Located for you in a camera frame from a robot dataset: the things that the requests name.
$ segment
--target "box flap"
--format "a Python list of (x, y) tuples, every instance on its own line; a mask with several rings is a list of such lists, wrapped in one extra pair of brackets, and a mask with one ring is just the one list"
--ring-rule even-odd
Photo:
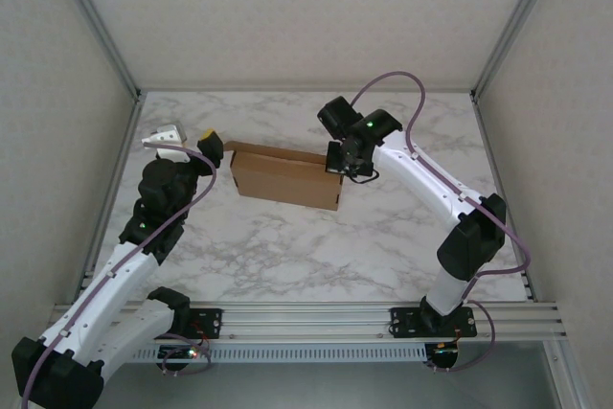
[(296, 160), (306, 163), (314, 163), (317, 165), (326, 164), (326, 155), (317, 153), (300, 152), (299, 150), (291, 150), (289, 148), (271, 148), (269, 146), (259, 146), (257, 144), (240, 143), (237, 141), (229, 141), (223, 145), (224, 151), (233, 150), (234, 152), (247, 152), (267, 157), (281, 158), (284, 160)]

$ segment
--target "metal frame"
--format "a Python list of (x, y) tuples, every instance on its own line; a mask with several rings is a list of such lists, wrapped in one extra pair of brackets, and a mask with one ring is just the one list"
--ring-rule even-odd
[(545, 341), (543, 348), (562, 409), (596, 407), (583, 384), (570, 344), (567, 341)]
[(96, 266), (98, 255), (100, 254), (102, 240), (104, 239), (108, 220), (111, 218), (115, 198), (117, 197), (119, 186), (122, 182), (122, 176), (124, 175), (124, 168), (130, 151), (130, 145), (132, 143), (132, 139), (134, 138), (134, 133), (136, 132), (136, 127), (138, 126), (138, 121), (140, 120), (141, 112), (143, 110), (143, 100), (144, 98), (142, 100), (139, 98), (132, 106), (127, 126), (125, 127), (124, 137), (122, 138), (122, 145), (120, 146), (117, 159), (115, 160), (115, 165), (113, 166), (111, 180), (108, 184), (104, 201), (102, 202), (102, 207), (98, 214), (94, 235), (92, 236), (87, 249), (87, 256), (85, 257), (85, 262), (83, 264), (82, 275), (73, 298), (75, 301), (82, 292), (83, 287), (89, 284), (94, 275), (94, 268)]
[[(128, 303), (116, 321), (129, 317), (140, 303)], [(423, 343), (422, 339), (395, 339), (388, 331), (392, 307), (418, 307), (419, 303), (258, 303), (192, 302), (192, 308), (221, 308), (223, 326), (216, 344), (313, 343)], [(484, 306), (496, 325), (497, 341), (566, 340), (555, 303), (488, 302)], [(70, 306), (57, 306), (51, 323)], [(479, 333), (466, 342), (489, 342), (486, 316), (474, 309)], [(443, 341), (433, 338), (432, 342)]]
[(104, 26), (104, 22), (92, 0), (75, 0), (75, 3), (79, 7), (83, 18), (89, 25), (92, 33), (102, 46), (102, 50), (110, 60), (113, 69), (117, 72), (120, 80), (124, 84), (125, 89), (128, 91), (132, 98), (136, 102), (140, 94), (140, 90), (137, 88), (134, 78), (130, 74), (127, 66), (125, 65), (122, 55), (119, 53), (117, 46), (108, 30)]
[[(269, 84), (269, 83), (245, 83), (240, 85), (225, 84), (225, 85), (206, 85), (206, 86), (146, 86), (142, 88), (143, 92), (172, 92), (172, 93), (195, 93), (195, 92), (287, 92), (287, 93), (355, 93), (360, 86), (365, 83), (363, 80), (356, 81), (339, 81), (332, 82), (326, 85), (307, 84)], [(472, 90), (471, 85), (467, 86), (428, 86), (428, 91), (432, 93), (468, 93)], [(387, 82), (383, 80), (381, 83), (373, 86), (369, 93), (414, 93), (416, 85), (409, 81)]]
[[(175, 342), (148, 344), (138, 350), (129, 364), (150, 364), (163, 361), (162, 347), (176, 348)], [(272, 364), (272, 363), (381, 363), (408, 361), (424, 362), (427, 359), (424, 344), (418, 343), (349, 343), (349, 344), (220, 344), (211, 348), (211, 361), (216, 364)], [(199, 364), (206, 357), (173, 359), (173, 363)]]
[(536, 0), (517, 1), (517, 4), (513, 9), (511, 17), (507, 21), (503, 32), (500, 34), (500, 37), (498, 38), (494, 49), (489, 55), (486, 66), (484, 67), (479, 79), (477, 80), (477, 83), (475, 84), (474, 94), (477, 99), (481, 98), (485, 93), (494, 75), (500, 68), (502, 61), (509, 52), (509, 49), (515, 41), (515, 38), (519, 34), (519, 31), (526, 22), (526, 19), (532, 11), (535, 3)]

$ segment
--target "black bracket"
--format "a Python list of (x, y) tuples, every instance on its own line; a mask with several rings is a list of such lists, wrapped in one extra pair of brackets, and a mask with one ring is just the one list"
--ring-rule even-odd
[(460, 307), (452, 318), (436, 331), (429, 329), (421, 320), (420, 307), (390, 308), (392, 324), (389, 332), (395, 339), (405, 338), (452, 338), (476, 337), (477, 328), (472, 315), (472, 308)]
[(221, 332), (221, 308), (190, 308), (190, 322), (185, 329), (188, 339), (218, 339)]

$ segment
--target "cardboard box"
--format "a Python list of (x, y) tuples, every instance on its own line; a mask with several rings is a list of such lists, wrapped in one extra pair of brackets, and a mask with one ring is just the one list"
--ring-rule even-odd
[(229, 142), (238, 193), (264, 200), (336, 211), (343, 176), (326, 172), (326, 156)]

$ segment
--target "cable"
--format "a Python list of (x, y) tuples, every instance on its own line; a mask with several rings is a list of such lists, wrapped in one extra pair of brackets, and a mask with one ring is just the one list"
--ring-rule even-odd
[(456, 325), (453, 325), (453, 330), (456, 333), (456, 340), (454, 340), (453, 343), (458, 345), (458, 341), (462, 338), (462, 331)]
[[(141, 244), (136, 246), (129, 253), (127, 253), (123, 259), (117, 262), (110, 269), (110, 272), (113, 272), (113, 273), (119, 270), (120, 268), (122, 268), (122, 266), (124, 266), (136, 254), (138, 254), (153, 239), (155, 239), (158, 235), (160, 235), (164, 231), (164, 229), (166, 229), (175, 220), (177, 220), (179, 217), (181, 217), (187, 211), (189, 211), (189, 209), (193, 207), (197, 202), (199, 202), (202, 198), (204, 198), (204, 196), (211, 191), (217, 179), (217, 171), (216, 171), (215, 165), (213, 164), (211, 160), (209, 160), (207, 157), (205, 157), (199, 152), (196, 152), (189, 148), (182, 148), (179, 146), (166, 146), (166, 145), (152, 144), (152, 143), (143, 143), (143, 146), (145, 146), (146, 148), (166, 148), (168, 150), (176, 150), (179, 152), (185, 152), (191, 157), (195, 157), (199, 159), (211, 169), (211, 181), (209, 182), (205, 190), (201, 194), (199, 194), (196, 198), (194, 198), (191, 203), (188, 203), (183, 208), (181, 208), (179, 211), (177, 211), (174, 215), (169, 217), (169, 219), (166, 222), (164, 222), (160, 227), (158, 227), (153, 233), (151, 233), (151, 235), (149, 235), (145, 239), (145, 241), (143, 241)], [(110, 277), (102, 278), (102, 280), (91, 290), (91, 292), (87, 295), (87, 297), (79, 305), (79, 308), (77, 308), (77, 311), (75, 311), (75, 314), (68, 320), (68, 322), (64, 326), (63, 330), (65, 332), (70, 331), (70, 328), (75, 325), (75, 323), (77, 322), (79, 317), (83, 314), (87, 306), (92, 302), (92, 300), (96, 297), (96, 295), (100, 292), (100, 290), (106, 285), (106, 283), (109, 280), (111, 280)], [(51, 352), (54, 350), (54, 348), (63, 338), (64, 338), (63, 335), (58, 334), (57, 337), (51, 342), (51, 344), (49, 344), (47, 349), (43, 352), (43, 354), (38, 358), (38, 360), (34, 364), (34, 367), (32, 368), (32, 372), (30, 373), (30, 376), (28, 377), (28, 381), (26, 382), (26, 387), (24, 388), (23, 397), (21, 399), (21, 409), (28, 409), (28, 401), (30, 400), (30, 395), (32, 394), (32, 389), (34, 387), (34, 382), (36, 381), (36, 376), (40, 372), (40, 368), (42, 368), (42, 365), (47, 360)]]
[(434, 372), (436, 372), (438, 369), (444, 369), (446, 373), (458, 373), (459, 371), (465, 371), (466, 369), (472, 368), (476, 364), (479, 364), (481, 361), (486, 359), (491, 353), (491, 351), (494, 349), (494, 345), (496, 344), (496, 328), (494, 327), (494, 321), (491, 319), (491, 315), (489, 315), (489, 312), (486, 310), (485, 307), (483, 307), (483, 305), (480, 302), (469, 300), (469, 301), (466, 301), (466, 303), (473, 304), (477, 306), (478, 308), (480, 308), (481, 311), (483, 311), (484, 314), (486, 315), (486, 318), (488, 318), (489, 327), (491, 329), (491, 340), (489, 341), (489, 347), (481, 356), (473, 359), (472, 361), (467, 362), (466, 364), (463, 364), (462, 366), (456, 366), (454, 368), (438, 368), (437, 366), (434, 366), (434, 365), (428, 365), (428, 367), (434, 370)]
[(365, 179), (365, 180), (363, 180), (363, 181), (356, 181), (356, 180), (355, 180), (355, 176), (349, 176), (349, 175), (347, 175), (347, 177), (349, 177), (349, 178), (350, 178), (350, 180), (353, 182), (353, 184), (368, 184), (369, 182), (373, 182), (373, 181), (375, 181), (375, 180), (376, 180), (376, 179), (378, 179), (378, 178), (379, 178), (379, 176), (380, 176), (379, 171), (377, 171), (377, 170), (375, 170), (375, 169), (373, 169), (373, 171), (375, 172), (375, 175), (374, 175), (373, 177), (370, 177), (369, 179)]
[(194, 329), (195, 329), (196, 333), (200, 334), (200, 344), (199, 344), (199, 345), (204, 344), (204, 342), (206, 341), (206, 343), (207, 343), (207, 347), (208, 347), (208, 348), (211, 348), (211, 341), (210, 341), (210, 340), (209, 340), (209, 338), (208, 338), (208, 337), (207, 337), (207, 336), (204, 334), (204, 330), (202, 330), (202, 327), (201, 327), (201, 326), (199, 326), (199, 325), (200, 325), (200, 323), (196, 323), (196, 322), (194, 322), (194, 323), (190, 323), (190, 326), (191, 326), (192, 328), (194, 328)]
[[(201, 373), (204, 373), (205, 371), (207, 371), (211, 367), (211, 351), (210, 351), (209, 347), (202, 347), (201, 345), (196, 344), (193, 340), (188, 339), (187, 337), (183, 337), (182, 335), (178, 335), (178, 334), (166, 333), (166, 334), (160, 335), (157, 338), (158, 339), (176, 339), (176, 340), (181, 340), (181, 341), (185, 342), (186, 344), (191, 345), (192, 347), (194, 347), (197, 350), (199, 350), (207, 358), (207, 365), (204, 368), (197, 369), (197, 370), (194, 370), (194, 371), (175, 371), (173, 373), (173, 376), (179, 377), (181, 375), (196, 375), (196, 374), (201, 374)], [(169, 370), (166, 367), (166, 363), (169, 360), (169, 358), (171, 356), (173, 356), (174, 354), (182, 352), (182, 351), (183, 351), (183, 349), (177, 347), (176, 349), (172, 349), (171, 351), (166, 353), (166, 356), (164, 356), (164, 359), (162, 360), (162, 373), (164, 375), (166, 375), (169, 372)]]
[[(421, 110), (423, 109), (423, 105), (425, 104), (425, 87), (423, 86), (423, 83), (418, 77), (416, 77), (415, 75), (409, 72), (405, 72), (405, 71), (393, 71), (393, 72), (388, 72), (386, 74), (382, 74), (376, 79), (373, 79), (369, 81), (366, 85), (364, 85), (364, 87), (353, 98), (351, 105), (354, 105), (357, 102), (357, 100), (359, 100), (360, 97), (375, 83), (381, 80), (387, 79), (389, 77), (393, 77), (393, 76), (404, 76), (404, 77), (408, 77), (409, 79), (413, 80), (420, 88), (420, 93), (421, 93), (420, 103), (418, 104), (418, 108), (413, 114), (413, 117), (411, 117), (409, 124), (406, 126), (406, 146), (409, 148), (409, 151), (411, 152), (412, 155), (413, 154), (417, 155), (417, 160), (423, 165), (424, 168), (426, 168), (437, 179), (443, 182), (445, 186), (447, 186), (454, 194), (458, 196), (462, 195), (462, 191), (455, 184), (449, 181), (436, 168), (434, 168), (426, 160), (424, 160), (423, 157), (419, 155), (416, 152), (415, 148), (413, 147), (413, 142), (411, 140), (411, 130), (413, 129), (413, 125), (415, 124), (415, 121), (418, 119), (418, 116), (420, 115)], [(463, 300), (468, 296), (472, 288), (475, 286), (475, 284), (481, 277), (484, 277), (486, 275), (510, 275), (511, 273), (522, 272), (526, 270), (526, 268), (528, 268), (528, 266), (532, 262), (532, 256), (530, 254), (530, 250), (526, 246), (526, 243), (524, 243), (524, 241), (520, 237), (518, 237), (513, 230), (511, 230), (509, 227), (503, 224), (500, 221), (500, 219), (498, 219), (495, 215), (493, 215), (486, 208), (484, 208), (480, 203), (477, 203), (475, 200), (473, 200), (469, 196), (464, 198), (464, 200), (466, 201), (466, 203), (468, 203), (469, 205), (474, 207), (476, 210), (479, 210), (483, 215), (488, 217), (489, 220), (491, 220), (500, 230), (502, 230), (505, 234), (507, 234), (509, 238), (512, 239), (517, 244), (517, 246), (519, 246), (521, 251), (524, 253), (524, 262), (520, 263), (515, 268), (483, 270), (483, 271), (477, 272), (475, 276), (472, 278), (472, 280), (470, 281), (470, 283), (468, 284), (468, 286), (466, 287), (464, 293), (462, 294)]]

